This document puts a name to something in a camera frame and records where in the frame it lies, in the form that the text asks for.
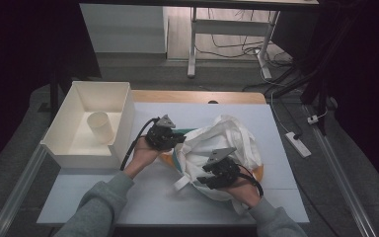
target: open cardboard box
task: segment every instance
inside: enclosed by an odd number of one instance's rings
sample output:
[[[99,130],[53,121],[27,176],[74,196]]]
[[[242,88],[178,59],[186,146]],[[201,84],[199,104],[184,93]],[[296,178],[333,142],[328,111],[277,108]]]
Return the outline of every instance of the open cardboard box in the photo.
[[[106,144],[95,138],[87,124],[94,112],[109,116],[114,138]],[[75,81],[40,144],[62,168],[119,168],[133,119],[129,83]]]

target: gray sweatshirt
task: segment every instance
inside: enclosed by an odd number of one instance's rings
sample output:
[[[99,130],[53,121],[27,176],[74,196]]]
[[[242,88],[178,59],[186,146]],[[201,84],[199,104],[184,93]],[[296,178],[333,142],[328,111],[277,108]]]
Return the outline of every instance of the gray sweatshirt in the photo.
[[[76,213],[54,236],[110,236],[133,184],[123,172],[108,183],[96,183],[82,197]],[[282,207],[274,208],[264,197],[249,214],[257,221],[258,236],[307,236]]]

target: metal frame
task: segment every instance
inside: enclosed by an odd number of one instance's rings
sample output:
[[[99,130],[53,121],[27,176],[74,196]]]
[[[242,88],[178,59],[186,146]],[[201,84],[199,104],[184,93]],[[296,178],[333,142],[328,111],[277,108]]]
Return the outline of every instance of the metal frame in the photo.
[[[2,207],[0,212],[0,237],[5,236],[8,232],[9,227],[11,226],[12,221],[21,206],[21,203],[26,197],[33,180],[36,178],[36,174],[46,154],[47,152],[44,148],[38,145],[30,158],[29,163],[24,169],[23,174],[21,174],[20,179]]]
[[[308,107],[310,106],[305,106],[304,110],[309,116],[311,116]],[[346,204],[350,207],[350,211],[356,222],[356,225],[358,226],[359,231],[361,232],[361,235],[365,237],[378,236],[364,207],[362,206],[361,201],[359,200],[358,196],[353,190],[352,184],[349,182],[349,179],[345,171],[343,170],[338,156],[332,148],[331,142],[329,141],[327,136],[323,135],[322,131],[320,131],[315,124],[312,124],[312,126],[313,132],[315,133],[319,146],[321,147],[325,155],[325,158],[328,161],[328,166],[334,174],[334,178],[337,181],[338,186],[340,187],[341,193],[346,201]]]
[[[195,77],[195,37],[196,34],[212,34],[227,36],[250,36],[264,37],[264,45],[261,50],[257,50],[257,58],[260,63],[262,74],[265,79],[271,79],[267,63],[265,61],[265,53],[270,38],[275,27],[279,12],[274,12],[269,23],[264,22],[235,22],[220,20],[198,20],[196,18],[196,7],[192,10],[191,16],[191,35],[189,45],[189,68],[188,77]]]

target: paper cup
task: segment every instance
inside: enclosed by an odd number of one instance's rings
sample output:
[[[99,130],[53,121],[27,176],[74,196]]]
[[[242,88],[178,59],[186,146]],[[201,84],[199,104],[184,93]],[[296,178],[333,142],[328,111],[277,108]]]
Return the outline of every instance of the paper cup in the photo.
[[[88,116],[87,123],[100,143],[107,143],[113,139],[114,133],[107,113],[92,113]]]

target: white plastic bag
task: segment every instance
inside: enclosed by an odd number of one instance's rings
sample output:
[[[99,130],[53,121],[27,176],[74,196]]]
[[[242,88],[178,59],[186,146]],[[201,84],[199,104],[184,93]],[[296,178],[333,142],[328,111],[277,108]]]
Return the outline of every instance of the white plastic bag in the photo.
[[[175,183],[177,190],[185,184],[191,183],[203,194],[215,200],[232,200],[235,209],[241,213],[239,202],[236,202],[226,192],[211,190],[197,180],[197,177],[210,177],[202,166],[208,160],[214,149],[235,147],[236,151],[229,155],[235,163],[253,171],[259,181],[262,177],[263,163],[255,138],[236,118],[222,115],[216,118],[211,126],[199,128],[186,134],[187,139],[179,144],[174,153],[176,154],[175,166],[183,174],[183,178]]]

